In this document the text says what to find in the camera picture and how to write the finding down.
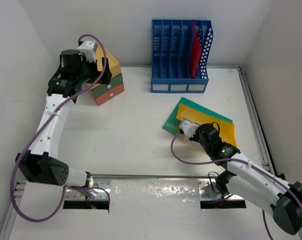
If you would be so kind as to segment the drawer box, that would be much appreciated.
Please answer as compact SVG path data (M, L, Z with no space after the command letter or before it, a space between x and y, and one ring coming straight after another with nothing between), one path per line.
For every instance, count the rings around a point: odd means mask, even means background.
M84 66L89 76L85 88L98 78L102 73L104 61L107 61L101 79L88 91L98 106L125 90L121 65L107 50L102 50L95 40L79 41L77 49L85 56Z

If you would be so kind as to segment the yellow translucent folder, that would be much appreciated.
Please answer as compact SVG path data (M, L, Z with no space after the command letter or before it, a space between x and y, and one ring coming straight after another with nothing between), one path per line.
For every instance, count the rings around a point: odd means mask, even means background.
M208 124L212 122L218 123L220 127L220 137L224 142L232 144L237 147L236 137L235 137L235 124L231 121L223 120L218 117L211 116L209 114L200 112L184 103L178 105L178 111L176 118L180 121L187 120L193 124Z

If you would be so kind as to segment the green clip file folder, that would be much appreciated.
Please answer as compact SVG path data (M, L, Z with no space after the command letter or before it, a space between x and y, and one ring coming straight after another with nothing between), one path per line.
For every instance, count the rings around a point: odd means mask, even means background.
M227 120L228 122L233 122L230 118L227 118L217 112L214 112L202 105L199 105L198 103L191 101L185 97L182 97L179 102L176 104L176 106L174 107L173 111L171 112L171 114L169 115L168 119L165 121L165 123L162 126L162 129L171 133L171 134L176 134L179 130L179 125L181 123L181 120L177 119L177 113L178 113L178 107L179 104L186 104L187 106L198 110L202 113L208 114L210 116L213 117L218 117L219 119L222 120Z

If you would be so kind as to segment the red folder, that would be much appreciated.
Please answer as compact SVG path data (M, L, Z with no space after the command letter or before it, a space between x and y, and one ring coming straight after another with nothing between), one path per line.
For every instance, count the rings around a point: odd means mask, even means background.
M191 46L190 58L189 58L189 76L191 79L194 79L196 77L199 61L201 58L202 48L198 38L195 21L192 19L191 23L192 23L193 39L192 39L192 46Z

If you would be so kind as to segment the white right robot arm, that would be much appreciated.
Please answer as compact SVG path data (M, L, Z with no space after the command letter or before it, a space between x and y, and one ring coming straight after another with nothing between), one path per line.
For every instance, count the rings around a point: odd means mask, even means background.
M220 137L213 123L192 123L185 135L201 145L210 159L224 168L215 180L222 194L236 194L268 213L286 233L302 228L302 184L289 183L250 161L234 145Z

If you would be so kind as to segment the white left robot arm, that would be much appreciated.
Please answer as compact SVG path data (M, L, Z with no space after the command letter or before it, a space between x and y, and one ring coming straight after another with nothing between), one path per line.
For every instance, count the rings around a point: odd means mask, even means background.
M108 69L98 71L94 50L78 48L61 52L58 69L48 82L45 108L35 139L15 160L27 181L54 186L88 186L90 173L74 170L58 159L59 142L82 85L110 78Z

